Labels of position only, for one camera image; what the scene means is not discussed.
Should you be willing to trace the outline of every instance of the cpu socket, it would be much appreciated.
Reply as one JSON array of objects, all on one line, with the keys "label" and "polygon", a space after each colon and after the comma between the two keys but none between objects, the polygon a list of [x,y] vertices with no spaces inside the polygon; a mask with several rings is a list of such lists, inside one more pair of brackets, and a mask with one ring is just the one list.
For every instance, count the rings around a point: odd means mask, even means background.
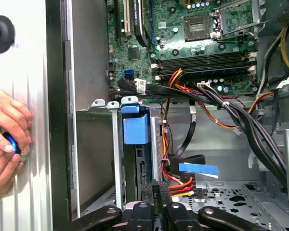
[{"label": "cpu socket", "polygon": [[185,42],[210,38],[210,16],[200,15],[184,18]]}]

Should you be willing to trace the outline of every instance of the green circuit board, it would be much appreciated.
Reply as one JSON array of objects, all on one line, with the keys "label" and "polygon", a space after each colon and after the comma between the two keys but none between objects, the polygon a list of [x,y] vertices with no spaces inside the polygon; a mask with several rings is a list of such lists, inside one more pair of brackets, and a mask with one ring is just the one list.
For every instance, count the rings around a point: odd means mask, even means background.
[{"label": "green circuit board", "polygon": [[[149,47],[140,46],[134,35],[121,34],[120,42],[118,42],[115,14],[108,14],[109,62],[113,69],[110,87],[113,90],[118,89],[117,80],[123,77],[123,71],[126,69],[134,70],[135,78],[160,84],[156,79],[156,72],[151,69],[152,54],[157,60],[163,61],[238,51],[256,51],[257,49],[257,42],[253,36],[244,36],[241,40],[235,37],[222,42],[210,38],[210,33],[214,31],[212,27],[214,18],[211,16],[211,12],[220,6],[215,0],[199,1],[208,1],[209,4],[195,9],[188,9],[186,5],[178,3],[176,0],[143,1],[143,5],[147,8],[143,9],[143,12],[145,27],[149,31]],[[224,0],[222,4],[232,1]],[[107,4],[113,6],[114,0],[108,0]],[[123,0],[118,0],[117,4],[120,20],[124,20]],[[224,33],[253,23],[251,1],[223,9],[220,11],[220,17]],[[244,32],[253,32],[253,27],[247,28]],[[255,93],[257,90],[254,85],[255,78],[255,73],[244,73],[237,74],[228,81],[219,81],[218,75],[211,76],[209,79],[212,80],[211,85],[216,90],[218,87],[222,87],[222,89],[227,87],[228,91],[220,91],[220,94],[242,95]],[[208,77],[197,78],[197,82],[199,81],[208,81]]]}]

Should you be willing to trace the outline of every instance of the motherboard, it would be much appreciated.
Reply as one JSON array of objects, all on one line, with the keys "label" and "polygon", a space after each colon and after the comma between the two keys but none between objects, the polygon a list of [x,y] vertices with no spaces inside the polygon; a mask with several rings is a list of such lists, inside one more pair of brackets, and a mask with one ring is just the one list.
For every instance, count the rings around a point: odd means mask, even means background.
[{"label": "motherboard", "polygon": [[202,81],[221,95],[257,91],[252,0],[108,0],[108,77],[167,85]]}]

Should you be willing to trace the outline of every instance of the chip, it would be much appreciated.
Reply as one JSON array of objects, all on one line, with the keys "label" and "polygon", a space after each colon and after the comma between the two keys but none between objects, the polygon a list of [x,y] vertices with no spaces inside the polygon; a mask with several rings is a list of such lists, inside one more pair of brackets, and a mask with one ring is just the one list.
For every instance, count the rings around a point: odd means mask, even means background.
[{"label": "chip", "polygon": [[138,47],[129,48],[129,60],[135,61],[140,59],[140,53]]},{"label": "chip", "polygon": [[185,42],[210,38],[210,16],[201,15],[184,18]]}]

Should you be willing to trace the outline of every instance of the white surface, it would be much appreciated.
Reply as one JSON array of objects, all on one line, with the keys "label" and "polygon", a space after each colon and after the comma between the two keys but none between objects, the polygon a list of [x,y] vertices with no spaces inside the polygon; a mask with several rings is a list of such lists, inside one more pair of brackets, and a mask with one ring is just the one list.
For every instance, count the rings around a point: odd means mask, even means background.
[{"label": "white surface", "polygon": [[12,192],[0,201],[0,231],[50,231],[45,1],[0,0],[0,15],[16,30],[14,47],[0,56],[0,89],[27,103],[34,115],[31,152]]}]

